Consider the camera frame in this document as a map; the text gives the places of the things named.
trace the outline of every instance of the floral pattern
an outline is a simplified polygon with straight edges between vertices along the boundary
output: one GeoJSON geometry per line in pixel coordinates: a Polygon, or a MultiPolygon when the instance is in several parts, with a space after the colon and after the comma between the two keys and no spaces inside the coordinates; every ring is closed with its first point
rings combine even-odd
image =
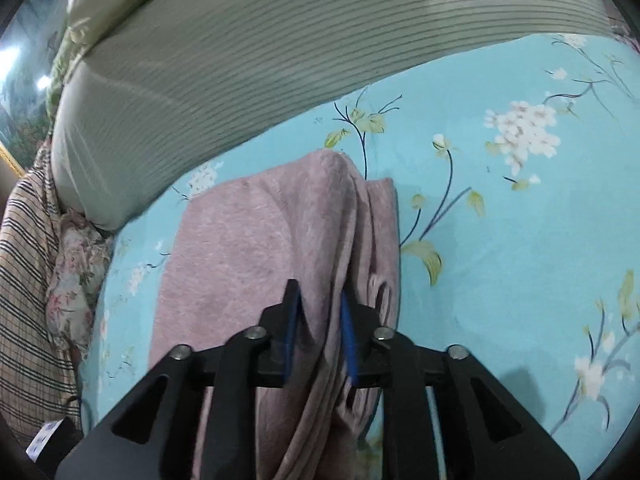
{"type": "Polygon", "coordinates": [[[505,155],[504,163],[511,168],[511,175],[515,177],[529,155],[551,158],[558,154],[556,147],[560,145],[560,139],[546,130],[556,124],[555,108],[514,101],[506,113],[497,114],[487,110],[484,126],[497,128],[498,134],[493,142],[487,141],[485,146],[492,155],[505,155]]]}
{"type": "MultiPolygon", "coordinates": [[[[94,419],[144,374],[162,269],[191,198],[326,147],[396,184],[399,330],[430,348],[469,346],[588,478],[640,398],[640,312],[625,274],[637,252],[634,56],[613,40],[559,34],[465,52],[321,105],[183,176],[118,235],[98,306],[105,337],[88,367],[94,419]],[[610,284],[623,276],[617,308],[610,284]]],[[[379,428],[358,446],[367,480],[380,477],[379,428]]]]}
{"type": "MultiPolygon", "coordinates": [[[[98,294],[111,261],[113,238],[104,238],[75,211],[62,216],[60,231],[60,250],[46,306],[47,326],[62,348],[72,344],[85,356],[98,294]]],[[[103,321],[100,332],[106,336],[103,321]]]]}

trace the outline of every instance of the pillow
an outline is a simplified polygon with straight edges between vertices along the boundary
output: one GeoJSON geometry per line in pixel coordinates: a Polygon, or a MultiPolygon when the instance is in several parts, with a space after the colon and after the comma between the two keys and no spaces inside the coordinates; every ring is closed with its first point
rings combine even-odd
{"type": "Polygon", "coordinates": [[[59,196],[117,230],[184,172],[287,118],[535,32],[606,36],[609,22],[601,0],[151,0],[63,91],[59,196]]]}

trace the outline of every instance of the metal screw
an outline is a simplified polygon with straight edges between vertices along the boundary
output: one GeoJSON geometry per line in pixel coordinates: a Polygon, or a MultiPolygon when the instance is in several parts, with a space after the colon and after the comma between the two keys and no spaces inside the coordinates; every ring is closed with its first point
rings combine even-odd
{"type": "Polygon", "coordinates": [[[169,352],[169,355],[176,361],[184,361],[191,355],[192,351],[193,349],[189,345],[178,345],[172,348],[171,352],[169,352]]]}
{"type": "Polygon", "coordinates": [[[266,335],[266,329],[260,325],[250,326],[244,331],[244,337],[247,339],[262,339],[266,335]]]}
{"type": "Polygon", "coordinates": [[[388,326],[379,326],[374,330],[373,338],[378,341],[387,341],[396,334],[396,331],[388,326]]]}
{"type": "Polygon", "coordinates": [[[469,357],[469,350],[462,345],[452,345],[449,347],[449,355],[452,359],[460,360],[469,357]]]}

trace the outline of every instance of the green leaf print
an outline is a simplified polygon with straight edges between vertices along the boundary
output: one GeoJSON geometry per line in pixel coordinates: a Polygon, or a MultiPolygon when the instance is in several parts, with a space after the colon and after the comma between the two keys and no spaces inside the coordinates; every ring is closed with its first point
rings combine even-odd
{"type": "Polygon", "coordinates": [[[622,280],[622,285],[618,291],[618,303],[620,304],[620,314],[623,319],[631,319],[633,309],[631,304],[631,294],[634,291],[634,272],[629,269],[622,280]]]}
{"type": "Polygon", "coordinates": [[[357,123],[359,120],[363,119],[365,115],[366,114],[364,113],[363,110],[360,110],[359,108],[354,108],[353,110],[351,110],[351,113],[349,114],[349,118],[351,119],[351,122],[357,123]]]}
{"type": "Polygon", "coordinates": [[[466,204],[475,209],[478,216],[484,216],[484,199],[482,195],[477,191],[471,190],[471,192],[466,197],[466,204]]]}
{"type": "Polygon", "coordinates": [[[344,137],[346,137],[350,133],[351,132],[349,130],[347,130],[346,128],[342,128],[341,130],[337,130],[335,132],[331,132],[330,134],[328,134],[326,136],[326,139],[324,140],[324,146],[326,148],[334,148],[336,146],[336,144],[338,144],[338,142],[343,140],[344,137]]]}
{"type": "Polygon", "coordinates": [[[438,276],[442,271],[442,258],[433,247],[431,242],[427,240],[416,240],[407,243],[402,247],[403,253],[412,254],[418,256],[426,267],[427,272],[431,280],[431,286],[438,282],[438,276]]]}
{"type": "Polygon", "coordinates": [[[443,134],[434,135],[432,144],[436,149],[436,156],[446,156],[447,150],[453,149],[453,144],[443,134]]]}
{"type": "Polygon", "coordinates": [[[489,155],[500,155],[502,153],[500,144],[497,142],[491,142],[490,140],[484,143],[484,148],[487,150],[489,155]]]}
{"type": "Polygon", "coordinates": [[[420,193],[415,194],[411,198],[411,209],[422,209],[426,200],[420,193]]]}
{"type": "Polygon", "coordinates": [[[523,179],[517,180],[516,182],[511,184],[512,191],[524,191],[528,187],[529,187],[529,181],[523,180],[523,179]]]}
{"type": "Polygon", "coordinates": [[[356,126],[361,132],[383,134],[385,132],[385,117],[383,114],[369,114],[365,118],[356,121],[356,126]]]}

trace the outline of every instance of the floral pillowcase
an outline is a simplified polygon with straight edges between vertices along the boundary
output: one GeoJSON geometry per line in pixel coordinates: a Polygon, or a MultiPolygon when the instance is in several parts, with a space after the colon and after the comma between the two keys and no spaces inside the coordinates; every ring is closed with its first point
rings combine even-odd
{"type": "Polygon", "coordinates": [[[104,238],[75,211],[60,219],[60,250],[47,292],[47,327],[57,345],[76,346],[83,357],[112,249],[113,237],[104,238]]]}

